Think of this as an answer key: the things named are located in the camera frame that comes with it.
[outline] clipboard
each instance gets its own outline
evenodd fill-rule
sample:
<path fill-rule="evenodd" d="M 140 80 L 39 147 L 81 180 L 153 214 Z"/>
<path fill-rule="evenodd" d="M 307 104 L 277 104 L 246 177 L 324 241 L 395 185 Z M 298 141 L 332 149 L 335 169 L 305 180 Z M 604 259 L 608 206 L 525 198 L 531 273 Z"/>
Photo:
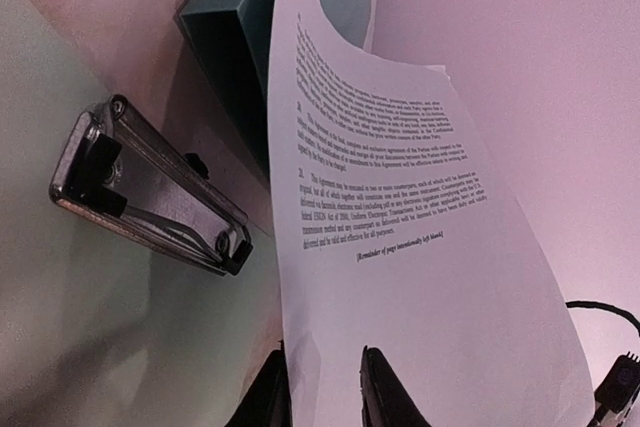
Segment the clipboard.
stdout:
<path fill-rule="evenodd" d="M 152 250 L 237 275 L 253 249 L 247 216 L 122 95 L 83 112 L 49 185 L 51 200 Z"/>

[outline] metal clip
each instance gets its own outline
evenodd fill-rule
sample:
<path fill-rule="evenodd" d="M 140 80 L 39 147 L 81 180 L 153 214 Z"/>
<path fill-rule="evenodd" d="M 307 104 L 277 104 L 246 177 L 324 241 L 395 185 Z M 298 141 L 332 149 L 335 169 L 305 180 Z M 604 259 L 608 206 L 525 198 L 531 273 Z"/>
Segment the metal clip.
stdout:
<path fill-rule="evenodd" d="M 157 252 L 236 275 L 253 249 L 247 216 L 202 174 L 116 95 L 80 115 L 49 195 Z"/>

